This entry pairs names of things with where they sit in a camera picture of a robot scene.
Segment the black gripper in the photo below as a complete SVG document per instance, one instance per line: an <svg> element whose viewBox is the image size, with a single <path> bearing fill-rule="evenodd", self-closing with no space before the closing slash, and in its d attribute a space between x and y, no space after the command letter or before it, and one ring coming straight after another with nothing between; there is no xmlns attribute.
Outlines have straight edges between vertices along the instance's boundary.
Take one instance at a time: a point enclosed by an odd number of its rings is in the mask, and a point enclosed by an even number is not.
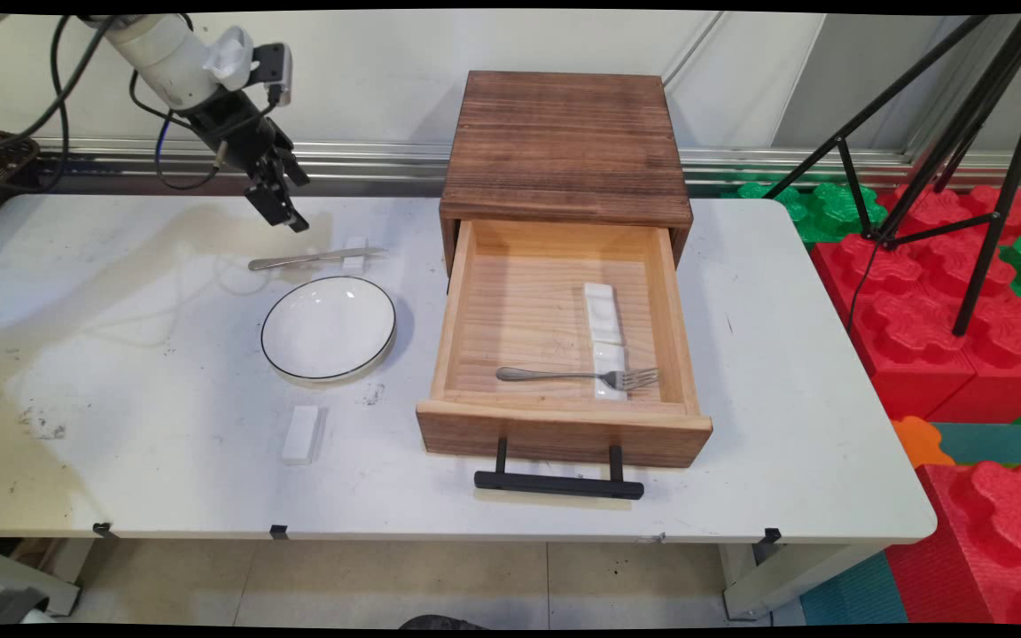
<svg viewBox="0 0 1021 638"><path fill-rule="evenodd" d="M307 185L309 177L292 153L289 137L270 119L283 97L280 85L269 86L268 106L261 109L243 90L221 88L202 104L185 110L183 117L215 152L209 176L218 174L226 163L244 170L252 181L247 201L268 224L303 233L309 223L292 204L286 177L299 187Z"/></svg>

